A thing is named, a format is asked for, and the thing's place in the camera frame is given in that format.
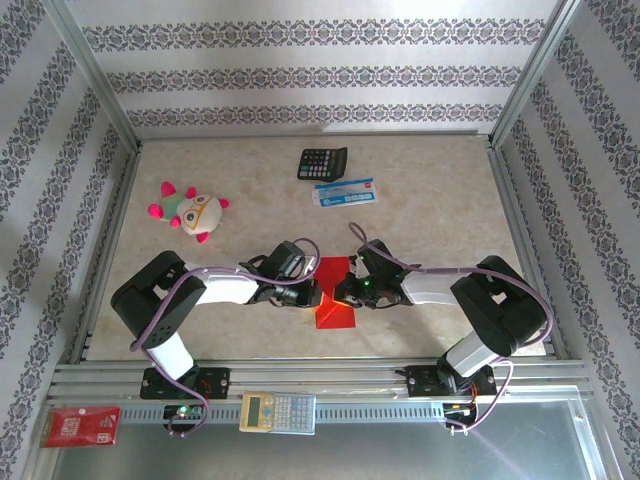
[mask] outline stuffed toy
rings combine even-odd
[[[195,235],[199,243],[209,239],[222,217],[222,209],[229,207],[229,201],[217,199],[213,195],[198,194],[196,187],[189,187],[184,195],[179,194],[169,182],[160,186],[160,204],[149,205],[149,215],[157,220],[169,222],[173,228],[182,226],[189,235]]]

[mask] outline calculator display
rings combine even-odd
[[[249,418],[247,426],[257,427],[258,417],[260,416],[260,397],[251,397],[249,400]]]

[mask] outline white calculator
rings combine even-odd
[[[241,432],[313,435],[315,430],[315,395],[251,392],[242,397]]]

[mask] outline patterned wallpaper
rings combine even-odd
[[[488,133],[555,0],[441,3],[69,6],[142,139]]]
[[[581,5],[503,145],[571,354],[625,478],[640,478],[640,14]]]
[[[0,1],[0,479],[20,478],[129,158],[38,0]]]

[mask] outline red block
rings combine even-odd
[[[316,328],[355,328],[353,308],[333,301],[333,290],[350,271],[348,257],[322,257],[314,275],[322,290],[322,304],[316,307]]]

